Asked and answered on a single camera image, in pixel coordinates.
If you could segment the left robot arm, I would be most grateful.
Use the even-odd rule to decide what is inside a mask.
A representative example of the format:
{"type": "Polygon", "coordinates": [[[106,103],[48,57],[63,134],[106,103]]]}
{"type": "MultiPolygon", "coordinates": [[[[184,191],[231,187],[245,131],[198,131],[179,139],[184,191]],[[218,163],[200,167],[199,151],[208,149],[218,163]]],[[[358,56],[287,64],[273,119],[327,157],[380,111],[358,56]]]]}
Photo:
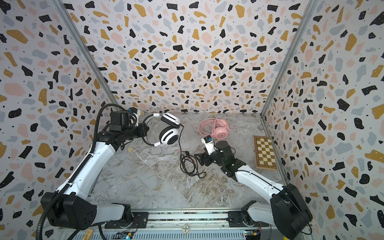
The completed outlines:
{"type": "Polygon", "coordinates": [[[42,230],[45,221],[54,227],[85,230],[88,227],[111,223],[118,228],[133,224],[130,205],[93,205],[87,197],[96,185],[107,161],[125,142],[145,135],[145,125],[139,123],[141,112],[135,108],[111,112],[110,123],[97,132],[91,149],[70,177],[53,193],[41,199],[44,209],[38,223],[42,230]]]}

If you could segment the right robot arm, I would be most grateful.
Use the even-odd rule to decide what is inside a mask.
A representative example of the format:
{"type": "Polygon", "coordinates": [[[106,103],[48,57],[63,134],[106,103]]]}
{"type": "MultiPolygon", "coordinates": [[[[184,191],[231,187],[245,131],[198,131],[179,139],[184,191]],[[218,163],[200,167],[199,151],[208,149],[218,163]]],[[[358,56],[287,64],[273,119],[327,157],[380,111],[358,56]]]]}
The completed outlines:
{"type": "Polygon", "coordinates": [[[257,173],[234,156],[227,141],[215,143],[211,136],[201,141],[205,152],[194,156],[202,166],[218,165],[228,178],[249,187],[268,201],[268,204],[250,201],[240,211],[229,213],[231,226],[253,228],[257,224],[266,223],[274,225],[284,237],[293,240],[313,220],[296,186],[284,186],[257,173]]]}

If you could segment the pink headphones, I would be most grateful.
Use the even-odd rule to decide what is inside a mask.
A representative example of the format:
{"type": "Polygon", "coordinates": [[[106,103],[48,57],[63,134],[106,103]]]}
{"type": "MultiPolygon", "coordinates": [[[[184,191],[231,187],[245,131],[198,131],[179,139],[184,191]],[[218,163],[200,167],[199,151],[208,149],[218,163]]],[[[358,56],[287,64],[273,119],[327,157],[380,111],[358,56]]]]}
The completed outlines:
{"type": "Polygon", "coordinates": [[[202,137],[211,136],[214,140],[226,139],[229,131],[229,124],[224,119],[207,118],[198,125],[198,132],[202,137]]]}

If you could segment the white black headphones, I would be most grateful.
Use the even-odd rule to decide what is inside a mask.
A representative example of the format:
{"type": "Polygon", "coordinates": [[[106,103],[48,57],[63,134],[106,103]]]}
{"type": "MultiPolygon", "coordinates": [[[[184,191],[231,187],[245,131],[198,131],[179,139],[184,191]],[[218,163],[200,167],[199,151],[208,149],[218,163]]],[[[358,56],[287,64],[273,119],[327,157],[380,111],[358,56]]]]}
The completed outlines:
{"type": "Polygon", "coordinates": [[[145,144],[149,146],[170,146],[174,144],[180,137],[179,128],[183,127],[183,125],[180,122],[180,119],[173,114],[170,113],[154,113],[149,116],[147,116],[143,121],[144,127],[145,127],[145,135],[142,137],[142,140],[145,144]],[[160,134],[159,134],[159,141],[152,144],[147,139],[147,132],[149,131],[148,123],[150,120],[154,118],[160,118],[160,120],[164,123],[166,123],[168,126],[164,128],[160,134]]]}

